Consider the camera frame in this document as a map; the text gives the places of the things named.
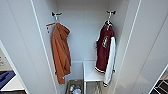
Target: white shelf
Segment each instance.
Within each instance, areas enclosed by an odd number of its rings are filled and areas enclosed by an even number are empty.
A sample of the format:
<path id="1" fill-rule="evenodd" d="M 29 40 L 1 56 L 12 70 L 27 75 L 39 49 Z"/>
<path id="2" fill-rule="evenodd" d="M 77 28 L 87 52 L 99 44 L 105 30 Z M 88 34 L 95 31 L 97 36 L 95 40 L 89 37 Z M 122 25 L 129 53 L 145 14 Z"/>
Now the white shelf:
<path id="1" fill-rule="evenodd" d="M 104 74 L 95 70 L 96 61 L 84 61 L 84 81 L 103 81 Z"/>

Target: white sleeve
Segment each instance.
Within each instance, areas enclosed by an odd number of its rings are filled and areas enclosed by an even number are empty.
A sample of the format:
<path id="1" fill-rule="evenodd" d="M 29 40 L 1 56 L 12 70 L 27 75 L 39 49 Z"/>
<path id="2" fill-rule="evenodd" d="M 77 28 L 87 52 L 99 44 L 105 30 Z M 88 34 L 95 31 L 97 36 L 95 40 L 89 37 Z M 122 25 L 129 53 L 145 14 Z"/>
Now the white sleeve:
<path id="1" fill-rule="evenodd" d="M 113 66 L 115 62 L 115 38 L 111 38 L 111 44 L 110 44 L 110 52 L 109 52 L 109 59 L 108 59 L 108 64 L 106 67 L 106 73 L 104 77 L 104 87 L 107 87 L 111 81 L 112 78 L 112 73 L 113 73 Z"/>

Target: jacket sleeve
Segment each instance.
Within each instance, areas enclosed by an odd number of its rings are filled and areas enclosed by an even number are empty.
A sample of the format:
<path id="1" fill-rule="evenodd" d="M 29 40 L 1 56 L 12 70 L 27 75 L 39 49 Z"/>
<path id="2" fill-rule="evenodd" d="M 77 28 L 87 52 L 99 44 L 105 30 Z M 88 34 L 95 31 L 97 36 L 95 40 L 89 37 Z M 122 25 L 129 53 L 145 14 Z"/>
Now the jacket sleeve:
<path id="1" fill-rule="evenodd" d="M 110 44 L 110 52 L 109 52 L 109 59 L 108 59 L 108 64 L 105 72 L 105 77 L 104 77 L 104 87 L 107 87 L 112 79 L 112 74 L 113 74 L 113 67 L 114 67 L 114 62 L 115 62 L 115 38 L 111 38 L 111 44 Z"/>
<path id="2" fill-rule="evenodd" d="M 63 70 L 63 65 L 61 64 L 61 59 L 58 53 L 58 42 L 57 40 L 53 37 L 52 38 L 52 47 L 53 47 L 53 56 L 54 56 L 54 63 L 55 63 L 55 69 L 57 72 L 57 79 L 59 84 L 65 84 L 65 79 L 64 79 L 64 70 Z"/>

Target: orange jacket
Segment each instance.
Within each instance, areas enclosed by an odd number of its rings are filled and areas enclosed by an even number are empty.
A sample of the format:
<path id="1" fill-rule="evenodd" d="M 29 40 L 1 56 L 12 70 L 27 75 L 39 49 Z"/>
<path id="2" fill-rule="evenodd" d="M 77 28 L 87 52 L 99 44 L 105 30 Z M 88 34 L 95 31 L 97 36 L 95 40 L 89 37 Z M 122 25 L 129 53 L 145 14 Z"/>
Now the orange jacket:
<path id="1" fill-rule="evenodd" d="M 52 33 L 52 47 L 55 68 L 59 84 L 65 84 L 64 76 L 70 74 L 71 58 L 67 44 L 67 37 L 70 31 L 57 23 Z"/>

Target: hook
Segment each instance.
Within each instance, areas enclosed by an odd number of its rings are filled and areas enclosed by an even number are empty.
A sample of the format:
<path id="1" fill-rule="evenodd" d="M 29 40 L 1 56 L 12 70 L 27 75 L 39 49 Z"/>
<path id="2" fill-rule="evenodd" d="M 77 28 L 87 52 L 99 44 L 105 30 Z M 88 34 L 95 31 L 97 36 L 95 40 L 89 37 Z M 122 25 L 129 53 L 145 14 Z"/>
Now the hook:
<path id="1" fill-rule="evenodd" d="M 57 15 L 62 15 L 62 13 L 56 13 L 56 14 L 55 14 L 54 12 L 52 12 L 51 15 L 54 16 L 54 17 L 55 17 L 55 20 L 58 22 Z"/>
<path id="2" fill-rule="evenodd" d="M 113 15 L 116 14 L 116 11 L 110 12 L 110 11 L 106 11 L 107 13 L 113 13 Z"/>

